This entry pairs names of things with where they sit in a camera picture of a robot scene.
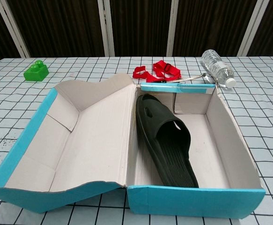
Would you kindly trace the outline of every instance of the white bottle cap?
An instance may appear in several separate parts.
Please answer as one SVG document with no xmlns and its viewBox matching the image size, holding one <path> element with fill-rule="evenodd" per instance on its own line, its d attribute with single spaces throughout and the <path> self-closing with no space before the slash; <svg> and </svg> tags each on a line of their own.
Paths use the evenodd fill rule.
<svg viewBox="0 0 273 225">
<path fill-rule="evenodd" d="M 227 88 L 233 88 L 236 85 L 236 80 L 234 80 L 234 78 L 229 78 L 226 80 L 225 85 Z"/>
</svg>

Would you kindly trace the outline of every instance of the plastic water bottle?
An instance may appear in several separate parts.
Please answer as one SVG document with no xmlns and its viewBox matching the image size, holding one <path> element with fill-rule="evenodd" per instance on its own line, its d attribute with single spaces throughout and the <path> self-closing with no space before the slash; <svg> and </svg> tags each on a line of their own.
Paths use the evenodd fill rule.
<svg viewBox="0 0 273 225">
<path fill-rule="evenodd" d="M 236 85 L 233 70 L 221 60 L 219 54 L 212 49 L 204 51 L 203 63 L 222 87 L 233 88 Z"/>
</svg>

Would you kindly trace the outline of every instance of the black slide sandal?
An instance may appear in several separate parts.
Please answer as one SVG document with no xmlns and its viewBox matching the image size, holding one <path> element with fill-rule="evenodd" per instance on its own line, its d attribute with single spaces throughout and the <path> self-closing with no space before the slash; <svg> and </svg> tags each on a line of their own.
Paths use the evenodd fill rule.
<svg viewBox="0 0 273 225">
<path fill-rule="evenodd" d="M 189 162 L 191 136 L 185 124 L 149 94 L 137 98 L 136 120 L 163 184 L 198 188 Z"/>
</svg>

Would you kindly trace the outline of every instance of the cardboard box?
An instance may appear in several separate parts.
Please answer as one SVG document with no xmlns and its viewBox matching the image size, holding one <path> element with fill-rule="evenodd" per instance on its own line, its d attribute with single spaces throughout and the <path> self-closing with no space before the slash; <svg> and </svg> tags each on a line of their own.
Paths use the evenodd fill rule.
<svg viewBox="0 0 273 225">
<path fill-rule="evenodd" d="M 145 83 L 125 74 L 53 88 L 0 166 L 0 199 L 35 212 L 127 187 L 135 213 L 243 218 L 265 195 L 240 130 L 214 85 Z M 150 90 L 188 127 L 200 188 L 165 187 L 135 102 Z"/>
</svg>

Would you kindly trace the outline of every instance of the green lego block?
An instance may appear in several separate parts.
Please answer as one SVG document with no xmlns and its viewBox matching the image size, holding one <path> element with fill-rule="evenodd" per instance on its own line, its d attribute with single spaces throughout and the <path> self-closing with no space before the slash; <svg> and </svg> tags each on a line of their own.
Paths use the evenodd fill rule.
<svg viewBox="0 0 273 225">
<path fill-rule="evenodd" d="M 43 81 L 49 74 L 47 66 L 41 60 L 37 60 L 24 72 L 26 81 Z"/>
</svg>

